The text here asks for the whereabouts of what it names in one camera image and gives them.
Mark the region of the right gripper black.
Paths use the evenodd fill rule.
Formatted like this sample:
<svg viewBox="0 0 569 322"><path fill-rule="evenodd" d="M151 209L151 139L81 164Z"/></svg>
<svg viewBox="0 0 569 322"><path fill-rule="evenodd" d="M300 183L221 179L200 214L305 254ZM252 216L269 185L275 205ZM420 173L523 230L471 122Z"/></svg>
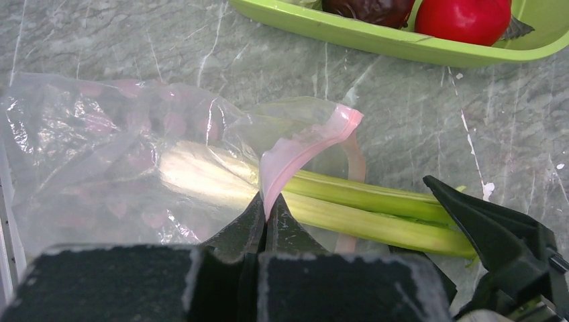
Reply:
<svg viewBox="0 0 569 322"><path fill-rule="evenodd" d="M489 271L455 320L568 320L568 262L548 247L541 223L527 214L460 193L434 176L425 176L423 182Z"/></svg>

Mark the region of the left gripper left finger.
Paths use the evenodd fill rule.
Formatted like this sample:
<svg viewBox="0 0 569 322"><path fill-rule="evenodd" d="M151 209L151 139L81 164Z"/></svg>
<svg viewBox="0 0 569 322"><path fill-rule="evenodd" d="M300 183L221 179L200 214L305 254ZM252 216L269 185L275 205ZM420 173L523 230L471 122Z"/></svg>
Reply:
<svg viewBox="0 0 569 322"><path fill-rule="evenodd" d="M223 262L239 262L266 247L264 204L257 193L246 209L202 245Z"/></svg>

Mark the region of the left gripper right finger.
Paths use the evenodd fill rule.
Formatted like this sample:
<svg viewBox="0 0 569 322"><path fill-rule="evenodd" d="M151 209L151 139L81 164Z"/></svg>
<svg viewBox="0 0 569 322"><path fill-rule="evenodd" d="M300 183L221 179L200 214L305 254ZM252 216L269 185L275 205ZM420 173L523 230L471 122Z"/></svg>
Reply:
<svg viewBox="0 0 569 322"><path fill-rule="evenodd" d="M267 222L266 251L286 254L328 253L292 216L282 195L273 204Z"/></svg>

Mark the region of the clear zip top bag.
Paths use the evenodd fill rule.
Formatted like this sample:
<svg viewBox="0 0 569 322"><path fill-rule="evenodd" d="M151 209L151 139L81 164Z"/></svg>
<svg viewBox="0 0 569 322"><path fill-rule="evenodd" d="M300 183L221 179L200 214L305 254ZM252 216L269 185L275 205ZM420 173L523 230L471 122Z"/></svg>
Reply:
<svg viewBox="0 0 569 322"><path fill-rule="evenodd" d="M199 244L300 169L363 182L362 118L314 97L236 107L183 83L19 74L1 96L16 248Z"/></svg>

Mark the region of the green toy celery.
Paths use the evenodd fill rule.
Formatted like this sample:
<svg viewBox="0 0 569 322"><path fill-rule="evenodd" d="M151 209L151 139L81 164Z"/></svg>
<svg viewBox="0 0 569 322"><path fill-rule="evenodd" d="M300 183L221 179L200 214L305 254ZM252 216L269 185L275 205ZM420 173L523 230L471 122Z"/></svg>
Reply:
<svg viewBox="0 0 569 322"><path fill-rule="evenodd" d="M258 192L258 169L219 148L182 141L158 165L169 189L242 210ZM308 225L422 252L472 259L474 248L431 195L301 170L282 195Z"/></svg>

